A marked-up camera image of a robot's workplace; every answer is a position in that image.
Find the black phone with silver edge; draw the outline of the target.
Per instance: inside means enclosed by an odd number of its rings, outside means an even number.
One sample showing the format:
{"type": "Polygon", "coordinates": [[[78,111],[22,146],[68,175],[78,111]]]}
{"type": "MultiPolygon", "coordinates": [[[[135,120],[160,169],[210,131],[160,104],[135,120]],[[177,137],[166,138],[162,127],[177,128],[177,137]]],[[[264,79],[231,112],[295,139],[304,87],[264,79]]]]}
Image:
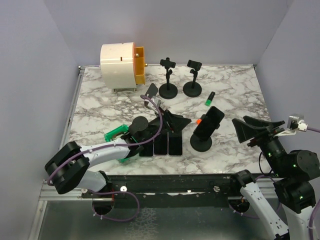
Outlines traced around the black phone with silver edge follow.
{"type": "Polygon", "coordinates": [[[161,133],[155,140],[153,145],[154,155],[164,156],[168,154],[168,134],[161,133]]]}

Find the purple-edged black phone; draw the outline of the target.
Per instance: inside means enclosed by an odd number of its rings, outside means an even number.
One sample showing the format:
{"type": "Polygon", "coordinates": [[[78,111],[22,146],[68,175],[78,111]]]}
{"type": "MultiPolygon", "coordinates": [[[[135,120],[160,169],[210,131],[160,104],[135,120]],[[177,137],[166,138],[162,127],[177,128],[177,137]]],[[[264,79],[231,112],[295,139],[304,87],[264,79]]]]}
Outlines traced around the purple-edged black phone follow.
{"type": "Polygon", "coordinates": [[[170,156],[181,156],[183,154],[182,133],[168,133],[168,154],[170,156]]]}

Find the tall black phone stand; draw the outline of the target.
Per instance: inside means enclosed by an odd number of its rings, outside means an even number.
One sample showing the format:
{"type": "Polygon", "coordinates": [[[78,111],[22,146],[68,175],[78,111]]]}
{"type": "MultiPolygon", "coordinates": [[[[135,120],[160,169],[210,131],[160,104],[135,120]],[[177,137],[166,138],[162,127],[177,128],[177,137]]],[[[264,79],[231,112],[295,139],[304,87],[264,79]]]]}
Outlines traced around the tall black phone stand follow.
{"type": "Polygon", "coordinates": [[[202,93],[201,85],[198,82],[196,82],[198,77],[198,71],[201,69],[202,63],[190,59],[187,63],[187,66],[191,68],[190,73],[193,74],[193,80],[187,82],[183,86],[183,93],[188,97],[195,98],[202,93]]]}

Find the black round-base front stand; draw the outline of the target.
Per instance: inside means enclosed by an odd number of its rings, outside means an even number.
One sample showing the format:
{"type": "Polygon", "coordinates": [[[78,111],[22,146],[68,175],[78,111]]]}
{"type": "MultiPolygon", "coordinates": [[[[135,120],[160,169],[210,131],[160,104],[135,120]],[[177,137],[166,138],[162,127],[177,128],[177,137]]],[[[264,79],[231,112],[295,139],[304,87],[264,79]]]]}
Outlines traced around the black round-base front stand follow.
{"type": "Polygon", "coordinates": [[[170,61],[169,57],[166,57],[165,59],[160,60],[160,65],[166,69],[166,83],[162,84],[159,88],[159,95],[167,100],[173,99],[178,94],[178,88],[170,83],[170,76],[173,73],[172,69],[175,68],[176,63],[173,61],[170,61]]]}

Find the silver-edged phone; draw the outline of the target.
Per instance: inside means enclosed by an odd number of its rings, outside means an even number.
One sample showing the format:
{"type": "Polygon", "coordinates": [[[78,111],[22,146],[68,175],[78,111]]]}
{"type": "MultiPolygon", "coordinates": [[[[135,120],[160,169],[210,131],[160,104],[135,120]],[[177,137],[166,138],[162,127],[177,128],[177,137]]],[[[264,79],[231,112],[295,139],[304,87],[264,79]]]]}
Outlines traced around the silver-edged phone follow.
{"type": "Polygon", "coordinates": [[[140,157],[152,157],[154,154],[154,144],[153,142],[148,142],[144,144],[142,151],[139,153],[140,157]]]}

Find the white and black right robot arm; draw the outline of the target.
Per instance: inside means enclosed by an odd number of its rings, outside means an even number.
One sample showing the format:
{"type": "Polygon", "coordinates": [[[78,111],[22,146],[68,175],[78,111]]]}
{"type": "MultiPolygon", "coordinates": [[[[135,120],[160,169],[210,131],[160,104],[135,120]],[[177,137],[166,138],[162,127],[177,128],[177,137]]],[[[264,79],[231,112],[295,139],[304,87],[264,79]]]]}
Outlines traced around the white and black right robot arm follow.
{"type": "Polygon", "coordinates": [[[275,177],[273,186],[282,204],[287,223],[284,223],[261,193],[256,179],[248,170],[231,175],[230,191],[242,195],[262,221],[270,240],[315,240],[314,219],[320,208],[310,181],[320,176],[320,161],[315,152],[292,150],[287,153],[279,137],[293,136],[308,131],[304,116],[289,116],[287,128],[284,121],[268,122],[250,116],[232,120],[238,141],[247,146],[258,146],[275,177]]]}

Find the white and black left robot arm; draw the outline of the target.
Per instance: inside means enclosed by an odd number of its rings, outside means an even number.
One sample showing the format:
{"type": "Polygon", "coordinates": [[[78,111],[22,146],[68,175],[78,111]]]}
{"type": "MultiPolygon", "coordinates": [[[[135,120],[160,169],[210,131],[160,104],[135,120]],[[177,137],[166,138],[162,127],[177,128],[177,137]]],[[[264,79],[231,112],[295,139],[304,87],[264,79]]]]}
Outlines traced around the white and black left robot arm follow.
{"type": "Polygon", "coordinates": [[[82,188],[106,197],[111,190],[107,175],[102,170],[91,171],[90,167],[134,157],[162,134],[180,134],[190,123],[191,119],[165,110],[152,121],[144,116],[134,118],[124,130],[118,128],[109,132],[111,141],[105,143],[80,146],[70,141],[45,165],[49,176],[47,183],[60,195],[82,188]]]}

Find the brown round phone stand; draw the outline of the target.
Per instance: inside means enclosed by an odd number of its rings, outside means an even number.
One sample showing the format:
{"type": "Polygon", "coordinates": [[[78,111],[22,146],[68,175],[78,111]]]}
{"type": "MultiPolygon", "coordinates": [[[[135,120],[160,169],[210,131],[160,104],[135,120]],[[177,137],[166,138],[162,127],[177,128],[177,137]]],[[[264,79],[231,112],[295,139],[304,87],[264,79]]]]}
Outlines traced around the brown round phone stand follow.
{"type": "MultiPolygon", "coordinates": [[[[154,83],[151,83],[148,90],[146,91],[145,95],[148,97],[148,98],[152,98],[153,96],[156,96],[158,93],[158,88],[157,86],[154,84],[154,83]]],[[[149,100],[145,99],[144,100],[144,106],[149,109],[149,110],[153,110],[151,109],[148,104],[150,103],[149,100]]]]}

